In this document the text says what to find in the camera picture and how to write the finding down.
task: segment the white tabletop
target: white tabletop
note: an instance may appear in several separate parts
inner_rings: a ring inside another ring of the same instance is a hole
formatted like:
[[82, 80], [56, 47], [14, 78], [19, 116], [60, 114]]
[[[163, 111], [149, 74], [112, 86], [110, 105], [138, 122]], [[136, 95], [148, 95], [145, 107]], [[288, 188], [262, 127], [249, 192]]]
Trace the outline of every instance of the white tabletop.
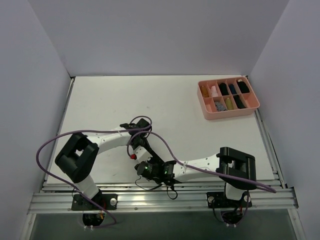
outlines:
[[[255, 115], [206, 120], [197, 97], [197, 82], [234, 75], [188, 76], [82, 76], [76, 77], [61, 133], [72, 130], [110, 130], [138, 115], [152, 118], [152, 130], [170, 145], [178, 159], [211, 156], [220, 147], [231, 147], [255, 156], [257, 180], [273, 180], [274, 175], [260, 135]], [[58, 140], [54, 158], [68, 137]], [[165, 161], [168, 150], [157, 137], [148, 138], [152, 149]], [[96, 183], [134, 183], [136, 162], [126, 147], [99, 154], [91, 176]], [[69, 179], [55, 163], [50, 171]], [[221, 181], [207, 177], [199, 181]], [[61, 183], [49, 176], [47, 184]]]

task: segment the metal frame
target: metal frame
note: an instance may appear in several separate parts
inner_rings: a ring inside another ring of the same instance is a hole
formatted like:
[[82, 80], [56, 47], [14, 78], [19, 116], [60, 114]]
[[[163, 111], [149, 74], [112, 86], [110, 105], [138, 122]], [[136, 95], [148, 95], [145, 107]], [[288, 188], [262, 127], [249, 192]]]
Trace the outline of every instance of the metal frame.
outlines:
[[[74, 81], [75, 78], [72, 78], [58, 134], [61, 131]], [[272, 141], [261, 115], [258, 110], [254, 114], [274, 175], [274, 180], [261, 182], [275, 188], [277, 193], [261, 190], [251, 191], [253, 206], [249, 211], [287, 209], [297, 239], [305, 240], [305, 233], [297, 211], [298, 202], [295, 191], [293, 188], [286, 188]], [[52, 153], [56, 149], [56, 144], [57, 142], [54, 144]], [[54, 154], [51, 156], [49, 169], [53, 162], [53, 157]], [[79, 214], [78, 211], [71, 211], [70, 209], [73, 200], [71, 196], [73, 188], [66, 184], [47, 184], [46, 180], [47, 176], [45, 176], [41, 192], [35, 193], [32, 197], [20, 238], [22, 240], [30, 238], [37, 214]], [[114, 213], [211, 211], [207, 207], [206, 193], [218, 192], [224, 189], [222, 181], [188, 182], [176, 186], [175, 190], [178, 191], [178, 198], [170, 200], [165, 187], [160, 187], [156, 191], [144, 191], [133, 183], [101, 183], [97, 185], [104, 193], [118, 194], [117, 210]], [[144, 188], [154, 187], [152, 183], [141, 183], [140, 185]]]

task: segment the white wall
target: white wall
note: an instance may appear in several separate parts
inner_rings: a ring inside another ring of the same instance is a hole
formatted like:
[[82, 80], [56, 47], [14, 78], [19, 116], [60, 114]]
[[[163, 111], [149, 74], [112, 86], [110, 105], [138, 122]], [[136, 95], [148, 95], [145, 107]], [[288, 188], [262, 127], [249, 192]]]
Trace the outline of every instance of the white wall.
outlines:
[[26, 0], [1, 2], [0, 32], [0, 239], [14, 240], [44, 176], [37, 148], [57, 132], [70, 78]]
[[29, 0], [80, 75], [248, 74], [288, 0]]
[[320, 235], [319, 10], [319, 0], [290, 0], [250, 75], [310, 240]]

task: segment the black mounting bracket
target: black mounting bracket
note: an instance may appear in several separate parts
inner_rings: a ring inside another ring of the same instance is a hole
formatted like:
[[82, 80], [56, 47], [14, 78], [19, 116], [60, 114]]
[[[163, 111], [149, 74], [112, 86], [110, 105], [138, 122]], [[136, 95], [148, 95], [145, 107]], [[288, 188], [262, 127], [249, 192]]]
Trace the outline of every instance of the black mounting bracket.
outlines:
[[[247, 207], [247, 202], [244, 200], [244, 197], [247, 196], [247, 193], [244, 192], [242, 195], [241, 200], [231, 200], [227, 199], [225, 196], [225, 193], [223, 191], [215, 191], [215, 192], [207, 192], [206, 193], [206, 199], [207, 199], [207, 204], [208, 208], [212, 209], [232, 209], [232, 208], [239, 208]], [[252, 207], [252, 202], [250, 198], [250, 202], [248, 205], [249, 208]]]
[[[104, 207], [106, 210], [116, 210], [118, 202], [118, 195], [114, 193], [106, 193], [101, 195], [101, 204], [100, 206]], [[90, 210], [99, 210], [95, 205], [88, 202], [80, 194], [73, 195], [72, 211], [90, 211]]]

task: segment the pink storage box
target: pink storage box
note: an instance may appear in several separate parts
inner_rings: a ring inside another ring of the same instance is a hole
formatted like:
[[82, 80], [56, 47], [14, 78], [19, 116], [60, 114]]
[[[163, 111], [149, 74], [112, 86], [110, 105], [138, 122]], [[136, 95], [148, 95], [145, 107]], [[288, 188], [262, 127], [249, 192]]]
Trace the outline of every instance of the pink storage box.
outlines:
[[[242, 80], [245, 82], [247, 87], [249, 88], [249, 93], [241, 93], [237, 81]], [[222, 96], [220, 89], [219, 89], [219, 84], [225, 83], [227, 86], [228, 90], [228, 95]], [[233, 84], [236, 94], [232, 94], [229, 85]], [[200, 87], [206, 87], [209, 97], [203, 97]], [[211, 87], [215, 86], [218, 96], [212, 97], [211, 94]], [[199, 98], [199, 102], [201, 105], [201, 109], [203, 112], [203, 116], [207, 120], [214, 120], [214, 119], [223, 119], [223, 118], [231, 118], [231, 117], [238, 117], [238, 116], [245, 116], [245, 115], [250, 115], [252, 114], [257, 108], [260, 107], [260, 103], [252, 90], [252, 87], [246, 77], [233, 77], [233, 78], [224, 78], [224, 79], [217, 79], [217, 80], [205, 80], [205, 81], [200, 81], [197, 86], [197, 95]], [[238, 109], [236, 102], [234, 100], [234, 96], [239, 95], [240, 100], [244, 104], [246, 108], [243, 109]], [[218, 111], [216, 109], [215, 102], [220, 102], [222, 105], [227, 108], [225, 100], [227, 98], [230, 98], [232, 105], [233, 105], [233, 110], [227, 110], [227, 111]]]

